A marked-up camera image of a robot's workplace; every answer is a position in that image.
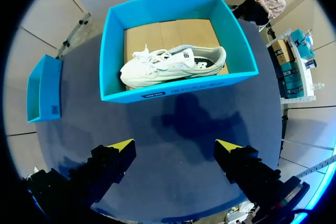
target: table surface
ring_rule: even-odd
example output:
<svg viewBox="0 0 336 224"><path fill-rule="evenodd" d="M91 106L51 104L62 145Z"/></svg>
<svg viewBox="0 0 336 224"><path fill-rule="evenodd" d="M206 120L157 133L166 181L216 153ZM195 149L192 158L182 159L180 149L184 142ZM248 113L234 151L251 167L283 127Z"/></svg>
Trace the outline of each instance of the table surface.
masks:
<svg viewBox="0 0 336 224"><path fill-rule="evenodd" d="M135 139L137 157L92 209L120 219L198 219L245 200L213 158L217 138L259 150L275 169L281 140L277 79L258 29L239 21L259 75L238 84L130 104L102 102L101 35L64 56L60 120L37 123L48 168L64 176L98 146Z"/></svg>

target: label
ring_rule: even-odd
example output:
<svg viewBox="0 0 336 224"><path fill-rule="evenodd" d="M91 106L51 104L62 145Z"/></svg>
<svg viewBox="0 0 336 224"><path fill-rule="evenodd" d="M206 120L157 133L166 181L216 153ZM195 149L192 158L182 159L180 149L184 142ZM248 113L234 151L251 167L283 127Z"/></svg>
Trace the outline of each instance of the label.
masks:
<svg viewBox="0 0 336 224"><path fill-rule="evenodd" d="M153 93L153 94L145 94L145 95L142 95L142 97L144 98L151 98L151 97L159 97L161 95L165 95L166 92L157 92L157 93Z"/></svg>

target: sticker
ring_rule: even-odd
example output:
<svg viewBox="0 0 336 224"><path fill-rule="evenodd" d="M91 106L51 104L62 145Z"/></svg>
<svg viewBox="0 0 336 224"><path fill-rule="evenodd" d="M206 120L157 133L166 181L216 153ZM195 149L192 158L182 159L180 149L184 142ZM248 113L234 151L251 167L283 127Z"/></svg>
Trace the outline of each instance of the sticker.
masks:
<svg viewBox="0 0 336 224"><path fill-rule="evenodd" d="M142 97L144 98L151 98L151 97L159 97L161 95L165 95L166 92L158 92L158 93L153 93L153 94L145 94L145 95L142 95Z"/></svg>
<svg viewBox="0 0 336 224"><path fill-rule="evenodd" d="M51 113L52 113L53 115L57 115L57 114L59 114L58 106L52 105L52 106L51 106Z"/></svg>

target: measuring tape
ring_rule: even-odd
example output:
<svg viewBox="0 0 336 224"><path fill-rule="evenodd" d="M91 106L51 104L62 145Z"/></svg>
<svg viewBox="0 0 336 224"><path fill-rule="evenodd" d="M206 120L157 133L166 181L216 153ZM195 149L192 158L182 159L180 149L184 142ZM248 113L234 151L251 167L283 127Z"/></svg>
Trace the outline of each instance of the measuring tape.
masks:
<svg viewBox="0 0 336 224"><path fill-rule="evenodd" d="M322 161L321 163L317 164L316 166L313 166L312 168L309 168L307 170L304 170L302 173L299 173L296 175L298 178L302 178L308 174L311 174L313 172L316 172L317 170L320 170L332 163L336 162L336 155L333 155L332 157L326 159L325 161Z"/></svg>

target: blue box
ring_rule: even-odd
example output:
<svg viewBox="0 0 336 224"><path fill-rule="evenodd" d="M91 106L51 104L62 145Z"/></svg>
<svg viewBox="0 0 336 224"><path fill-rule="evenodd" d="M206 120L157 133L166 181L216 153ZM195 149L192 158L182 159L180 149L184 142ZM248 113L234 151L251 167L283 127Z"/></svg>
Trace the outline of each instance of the blue box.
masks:
<svg viewBox="0 0 336 224"><path fill-rule="evenodd" d="M284 76L284 78L285 78L285 83L287 83L287 82L301 80L301 75L300 73L293 73L288 76Z"/></svg>
<svg viewBox="0 0 336 224"><path fill-rule="evenodd" d="M292 69L298 69L298 65L296 64L296 62L287 62L281 65L281 70L283 72L286 72Z"/></svg>
<svg viewBox="0 0 336 224"><path fill-rule="evenodd" d="M315 58L314 51L309 48L304 33L297 29L291 33L293 41L297 46L302 59L311 60Z"/></svg>
<svg viewBox="0 0 336 224"><path fill-rule="evenodd" d="M300 86L302 86L302 81L301 80L296 80L296 81L286 83L286 89L287 90L296 89Z"/></svg>
<svg viewBox="0 0 336 224"><path fill-rule="evenodd" d="M59 82L62 61L44 55L28 78L28 123L54 120L61 117Z"/></svg>
<svg viewBox="0 0 336 224"><path fill-rule="evenodd" d="M124 30L150 23L192 18L211 21L219 44L226 50L229 74L172 81L126 91L118 78L124 65ZM223 0L133 0L109 9L100 49L102 101L136 102L227 86L257 74L258 68L245 34Z"/></svg>

